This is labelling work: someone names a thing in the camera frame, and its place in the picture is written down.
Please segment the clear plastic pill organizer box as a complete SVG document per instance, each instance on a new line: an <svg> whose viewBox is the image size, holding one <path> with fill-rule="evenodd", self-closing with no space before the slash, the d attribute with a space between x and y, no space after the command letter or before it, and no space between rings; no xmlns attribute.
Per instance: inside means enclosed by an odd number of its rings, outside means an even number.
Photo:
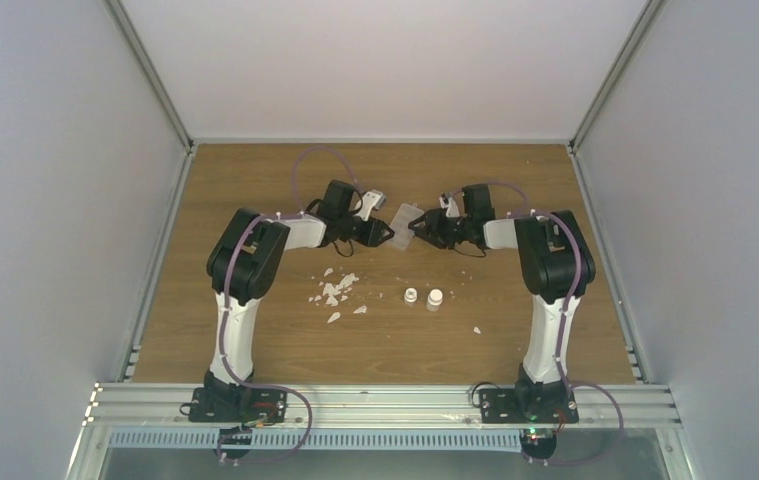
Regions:
<svg viewBox="0 0 759 480"><path fill-rule="evenodd" d="M420 218L423 214L424 211L416 205L401 204L390 223L394 236L387 244L398 250L406 250L414 238L414 233L410 229L409 224Z"/></svg>

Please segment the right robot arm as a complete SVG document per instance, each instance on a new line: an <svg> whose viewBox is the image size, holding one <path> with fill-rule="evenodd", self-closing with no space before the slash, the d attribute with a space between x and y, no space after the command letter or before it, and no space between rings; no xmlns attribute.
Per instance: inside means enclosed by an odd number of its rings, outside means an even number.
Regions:
<svg viewBox="0 0 759 480"><path fill-rule="evenodd" d="M532 323L527 352L520 366L523 388L570 388L566 366L573 317L596 265L573 212L511 211L499 218L490 185L474 184L439 197L439 206L407 223L413 235L451 250L463 243L480 252L514 250L523 283L532 297Z"/></svg>

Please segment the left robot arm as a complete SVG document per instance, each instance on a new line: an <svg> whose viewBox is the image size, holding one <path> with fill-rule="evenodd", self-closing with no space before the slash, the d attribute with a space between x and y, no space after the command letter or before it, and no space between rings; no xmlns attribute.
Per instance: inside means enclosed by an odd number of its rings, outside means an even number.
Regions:
<svg viewBox="0 0 759 480"><path fill-rule="evenodd" d="M394 231L373 216L386 202L377 190L333 180L323 197L292 214L240 208L207 260L218 310L215 353L203 381L216 394L235 396L251 383L257 313L276 278L283 254L338 242L376 248Z"/></svg>

